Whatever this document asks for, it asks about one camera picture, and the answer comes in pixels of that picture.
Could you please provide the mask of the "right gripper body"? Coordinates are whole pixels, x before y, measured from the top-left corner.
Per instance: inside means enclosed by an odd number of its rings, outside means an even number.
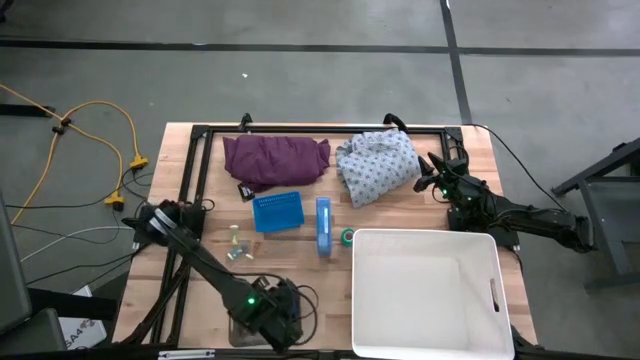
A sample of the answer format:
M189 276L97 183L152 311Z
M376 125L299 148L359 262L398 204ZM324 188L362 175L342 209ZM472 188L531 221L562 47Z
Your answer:
M469 175L469 160L454 158L447 160L451 171L439 173L435 168L432 177L422 178L415 182L413 190L416 193L426 190L429 186L439 189L444 199L449 202L472 202L484 194L484 182Z

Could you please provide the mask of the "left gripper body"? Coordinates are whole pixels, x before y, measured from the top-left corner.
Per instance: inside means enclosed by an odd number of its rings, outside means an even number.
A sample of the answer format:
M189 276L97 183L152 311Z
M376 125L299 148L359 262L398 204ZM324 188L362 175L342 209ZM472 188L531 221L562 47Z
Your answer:
M283 353L302 337L301 317L291 320L291 294L296 287L289 279L271 286L264 277L252 283L251 330L261 335L276 353Z

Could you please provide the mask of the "grey patterned cloth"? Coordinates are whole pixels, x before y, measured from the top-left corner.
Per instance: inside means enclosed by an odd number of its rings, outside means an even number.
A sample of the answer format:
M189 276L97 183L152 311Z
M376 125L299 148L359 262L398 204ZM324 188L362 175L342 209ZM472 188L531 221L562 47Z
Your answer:
M420 173L410 138L398 129L356 134L336 148L337 175L354 208L410 182Z

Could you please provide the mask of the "blue slotted plastic basket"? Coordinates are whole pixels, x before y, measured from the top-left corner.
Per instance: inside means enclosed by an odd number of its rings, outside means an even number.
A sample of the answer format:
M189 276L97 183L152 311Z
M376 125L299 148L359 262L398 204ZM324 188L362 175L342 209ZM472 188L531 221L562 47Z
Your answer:
M257 232L273 233L304 224L304 212L298 191L256 197L252 201Z

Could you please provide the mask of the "purple cloth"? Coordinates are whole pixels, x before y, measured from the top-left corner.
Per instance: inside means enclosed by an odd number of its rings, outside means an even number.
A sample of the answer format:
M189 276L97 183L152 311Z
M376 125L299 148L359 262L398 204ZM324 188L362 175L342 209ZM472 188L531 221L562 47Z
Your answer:
M225 170L255 193L313 184L329 167L331 146L309 137L241 135L223 138Z

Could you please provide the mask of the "grey transparent plastic tray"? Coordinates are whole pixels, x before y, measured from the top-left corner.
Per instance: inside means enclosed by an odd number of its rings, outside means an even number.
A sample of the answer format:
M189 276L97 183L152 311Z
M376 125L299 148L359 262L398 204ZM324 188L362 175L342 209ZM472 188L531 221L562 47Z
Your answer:
M250 314L242 321L235 317L229 319L229 343L234 347L269 345L261 335L251 330L252 304L251 296L247 297L243 306L245 310L250 311Z

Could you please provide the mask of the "blue translucent plastic case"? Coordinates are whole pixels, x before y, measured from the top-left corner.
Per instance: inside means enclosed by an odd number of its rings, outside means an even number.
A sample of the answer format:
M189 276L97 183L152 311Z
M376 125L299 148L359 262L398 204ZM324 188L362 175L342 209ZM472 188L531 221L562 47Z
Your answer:
M331 256L331 201L328 197L316 199L316 245L320 257Z

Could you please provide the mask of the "white plastic bin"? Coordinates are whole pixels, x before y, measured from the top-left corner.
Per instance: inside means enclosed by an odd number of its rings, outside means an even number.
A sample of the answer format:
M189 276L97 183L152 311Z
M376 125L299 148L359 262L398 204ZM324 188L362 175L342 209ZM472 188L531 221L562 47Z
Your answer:
M351 339L364 358L514 360L495 240L443 230L357 230Z

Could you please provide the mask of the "black metal table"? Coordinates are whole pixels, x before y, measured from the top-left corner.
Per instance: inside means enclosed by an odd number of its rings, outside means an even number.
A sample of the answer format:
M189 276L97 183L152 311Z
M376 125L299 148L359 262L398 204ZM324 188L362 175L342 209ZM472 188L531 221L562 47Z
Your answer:
M557 197L578 190L592 222L596 244L608 256L613 274L585 284L587 291L640 285L626 247L640 245L640 137L616 146L585 170L552 188Z

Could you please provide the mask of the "white cardboard box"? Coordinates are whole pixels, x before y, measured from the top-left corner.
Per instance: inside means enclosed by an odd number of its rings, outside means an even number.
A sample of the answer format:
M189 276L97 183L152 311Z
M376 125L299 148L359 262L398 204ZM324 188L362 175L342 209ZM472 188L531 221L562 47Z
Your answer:
M92 348L107 337L101 320L60 317L59 323L67 350Z

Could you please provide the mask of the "black office chair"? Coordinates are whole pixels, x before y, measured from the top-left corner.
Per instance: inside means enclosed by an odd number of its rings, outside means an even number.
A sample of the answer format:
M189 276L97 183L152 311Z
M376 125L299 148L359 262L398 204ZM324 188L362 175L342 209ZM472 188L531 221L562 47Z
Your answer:
M67 349L60 317L110 320L116 302L30 288L0 193L0 358L18 359Z

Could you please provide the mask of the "black floor bar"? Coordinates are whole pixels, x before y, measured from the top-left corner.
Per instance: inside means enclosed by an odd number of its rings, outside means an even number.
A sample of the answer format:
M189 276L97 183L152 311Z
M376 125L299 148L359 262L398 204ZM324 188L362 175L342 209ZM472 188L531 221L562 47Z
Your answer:
M55 111L50 106L40 109L33 105L0 104L0 116L51 118Z

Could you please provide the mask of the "black aluminium frame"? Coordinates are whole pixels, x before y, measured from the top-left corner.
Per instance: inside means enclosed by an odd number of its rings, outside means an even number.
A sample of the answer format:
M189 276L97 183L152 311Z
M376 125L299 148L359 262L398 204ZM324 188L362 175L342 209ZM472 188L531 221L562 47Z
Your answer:
M335 148L352 135L361 132L388 130L391 125L349 124L250 124L254 134L264 136L302 136L316 141L327 139L331 146L330 164L325 174L313 185L273 188L267 195L299 191L302 198L305 223L300 228L262 235L255 232L252 206L243 203L236 189L237 181L224 170L223 137L235 138L240 133L237 126L223 123L168 123L165 128L158 161L150 189L149 201L178 199L182 193L184 167L187 164L193 127L211 125L223 129L211 135L211 155L203 190L203 198L212 199L215 207L207 212L203 227L203 240L207 249L223 263L230 249L229 226L239 225L240 240L261 242L262 247L254 260L230 261L230 269L238 272L266 272L288 277L296 284L314 288L320 296L318 326L313 338L306 345L293 347L291 352L309 353L319 350L327 353L351 349L351 250L339 245L340 232L344 228L409 228L439 229L447 227L445 204L436 202L431 190L415 193L413 185L405 185L382 196L373 204L354 209L347 192L336 175ZM470 172L486 180L490 189L502 195L501 178L496 165L494 148L488 131L474 126L462 125L411 125L409 130L418 131L409 135L417 152L442 155L444 129L453 134L460 130L462 144L470 155ZM334 250L331 258L320 258L315 236L315 199L327 196L332 202L332 224ZM511 325L528 342L536 345L537 337L533 325L522 270L516 255L499 248L501 274ZM120 342L131 335L137 325L156 302L161 288L166 248L149 245L132 260L126 288L123 293L112 342ZM160 324L160 340L166 341L174 322L180 325L177 331L179 348L232 348L228 341L229 319L220 295L208 285L195 270L190 271L184 301L175 294L168 302Z

